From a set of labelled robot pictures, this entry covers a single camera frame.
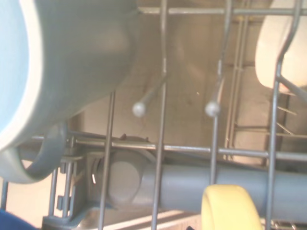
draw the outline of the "blue mug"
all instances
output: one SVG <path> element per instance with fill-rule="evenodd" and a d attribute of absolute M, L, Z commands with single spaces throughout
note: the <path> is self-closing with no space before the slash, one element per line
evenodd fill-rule
<path fill-rule="evenodd" d="M 0 176 L 44 179 L 65 150 L 62 121 L 111 93 L 138 39 L 136 0 L 0 1 Z M 28 169 L 21 143 L 47 132 Z"/>

